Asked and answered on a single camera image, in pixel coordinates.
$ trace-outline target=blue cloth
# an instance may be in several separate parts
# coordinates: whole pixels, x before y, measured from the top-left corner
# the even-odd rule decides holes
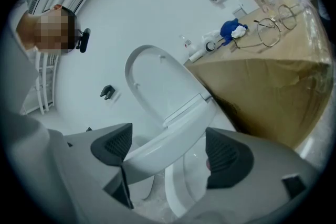
[[[222,28],[220,29],[220,35],[225,39],[225,42],[222,44],[223,46],[229,44],[233,40],[231,33],[232,31],[236,30],[239,25],[247,29],[247,25],[242,25],[238,22],[238,19],[228,20],[223,24]]]

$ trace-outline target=brown cardboard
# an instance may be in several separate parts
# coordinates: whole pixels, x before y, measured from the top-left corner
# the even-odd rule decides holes
[[[241,131],[297,147],[319,120],[333,85],[330,44],[316,11],[297,7],[297,26],[280,42],[236,49],[231,42],[187,69]],[[253,28],[260,10],[240,19]],[[245,35],[238,44],[249,44]]]

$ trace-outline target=white wall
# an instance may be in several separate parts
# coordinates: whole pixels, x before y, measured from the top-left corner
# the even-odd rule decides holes
[[[234,19],[237,0],[215,5],[209,0],[87,0],[79,12],[81,28],[91,28],[85,54],[73,51],[61,58],[56,82],[56,106],[76,132],[132,122],[134,134],[160,132],[131,94],[124,65],[138,46],[163,48],[180,62],[187,57],[179,35],[194,42]],[[99,97],[111,84],[117,100]]]
[[[38,120],[46,128],[59,131],[63,135],[75,133],[54,106],[50,107],[49,112],[46,112],[44,115],[41,114],[40,110],[35,110],[29,113],[28,116]]]

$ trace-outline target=white toilet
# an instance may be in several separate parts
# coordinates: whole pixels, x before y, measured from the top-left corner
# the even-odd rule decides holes
[[[161,134],[124,160],[128,183],[165,169],[165,190],[180,217],[205,193],[205,129],[234,131],[233,125],[199,81],[164,50],[144,45],[129,56],[125,77],[135,98],[162,128]]]

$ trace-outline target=white cloth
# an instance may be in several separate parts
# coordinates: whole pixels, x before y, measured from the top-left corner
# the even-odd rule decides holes
[[[23,46],[19,35],[16,32],[16,27],[19,24],[22,16],[28,11],[28,4],[26,1],[21,1],[19,0],[15,6],[13,7],[13,9],[11,10],[11,12],[8,15],[8,21],[7,23],[9,24],[11,30],[13,31],[14,35],[17,37],[17,39],[19,40],[18,45],[20,47],[20,49],[27,54],[26,48]]]
[[[27,4],[14,7],[0,35],[0,104],[16,113],[20,112],[38,77],[16,32],[17,24],[26,11]]]
[[[242,37],[245,33],[246,33],[246,28],[241,25],[238,25],[236,30],[232,31],[231,36],[233,38],[238,38],[238,37]]]

